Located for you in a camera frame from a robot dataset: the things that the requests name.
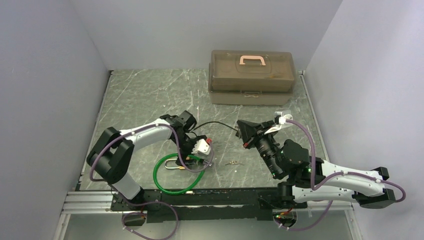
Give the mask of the brass padlock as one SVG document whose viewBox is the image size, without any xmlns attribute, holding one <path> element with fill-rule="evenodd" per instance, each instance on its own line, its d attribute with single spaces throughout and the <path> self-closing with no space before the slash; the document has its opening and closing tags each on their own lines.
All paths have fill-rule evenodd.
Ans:
<svg viewBox="0 0 424 240">
<path fill-rule="evenodd" d="M 167 159 L 164 161 L 164 167 L 167 170 L 185 170 L 186 168 L 182 165 L 177 164 L 176 158 Z"/>
</svg>

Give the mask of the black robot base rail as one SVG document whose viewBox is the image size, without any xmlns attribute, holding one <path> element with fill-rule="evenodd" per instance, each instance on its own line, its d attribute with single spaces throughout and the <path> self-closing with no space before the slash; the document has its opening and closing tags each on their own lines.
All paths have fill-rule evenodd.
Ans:
<svg viewBox="0 0 424 240">
<path fill-rule="evenodd" d="M 271 221 L 279 210 L 307 208 L 307 203 L 290 202 L 282 194 L 277 187 L 200 188 L 179 195 L 146 189 L 143 197 L 149 203 L 147 206 L 130 205 L 118 194 L 113 194 L 110 209 L 113 212 L 143 211 L 147 223 L 162 223 L 175 219 Z"/>
</svg>

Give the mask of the silver key bunch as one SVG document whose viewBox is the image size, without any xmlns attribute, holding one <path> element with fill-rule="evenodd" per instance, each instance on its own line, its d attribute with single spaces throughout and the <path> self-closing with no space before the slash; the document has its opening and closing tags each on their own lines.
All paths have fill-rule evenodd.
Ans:
<svg viewBox="0 0 424 240">
<path fill-rule="evenodd" d="M 226 166 L 228 165 L 244 165 L 243 163 L 239 162 L 239 161 L 230 161 L 228 163 L 225 164 Z"/>
</svg>

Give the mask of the brown plastic toolbox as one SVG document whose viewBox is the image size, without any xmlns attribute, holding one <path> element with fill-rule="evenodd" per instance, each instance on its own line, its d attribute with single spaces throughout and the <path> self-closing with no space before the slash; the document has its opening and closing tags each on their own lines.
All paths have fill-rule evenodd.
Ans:
<svg viewBox="0 0 424 240">
<path fill-rule="evenodd" d="M 213 50 L 208 92 L 213 104 L 280 106 L 297 80 L 290 52 Z"/>
</svg>

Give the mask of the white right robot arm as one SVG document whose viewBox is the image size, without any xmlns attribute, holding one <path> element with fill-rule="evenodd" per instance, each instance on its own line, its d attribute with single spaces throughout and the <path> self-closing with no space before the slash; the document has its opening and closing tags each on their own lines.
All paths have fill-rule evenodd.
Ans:
<svg viewBox="0 0 424 240">
<path fill-rule="evenodd" d="M 388 188 L 385 167 L 355 170 L 320 159 L 316 156 L 313 138 L 300 123 L 281 116 L 276 122 L 255 123 L 238 120 L 239 137 L 245 149 L 255 148 L 275 180 L 280 180 L 275 194 L 276 203 L 287 208 L 309 201 L 357 202 L 366 209 L 383 209 L 399 202 Z M 291 139 L 279 144 L 274 136 L 288 125 L 299 127 L 307 136 L 310 148 Z"/>
</svg>

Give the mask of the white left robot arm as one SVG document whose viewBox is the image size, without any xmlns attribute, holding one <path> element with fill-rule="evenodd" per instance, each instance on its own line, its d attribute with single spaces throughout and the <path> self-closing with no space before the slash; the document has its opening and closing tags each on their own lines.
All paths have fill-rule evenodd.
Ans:
<svg viewBox="0 0 424 240">
<path fill-rule="evenodd" d="M 107 128 L 86 158 L 90 180 L 106 182 L 123 195 L 123 202 L 129 209 L 139 209 L 145 201 L 145 191 L 128 172 L 133 153 L 156 142 L 171 140 L 176 145 L 177 161 L 182 167 L 188 168 L 198 158 L 206 169 L 214 152 L 205 135 L 189 136 L 196 124 L 196 118 L 185 110 L 180 115 L 162 115 L 135 128 Z"/>
</svg>

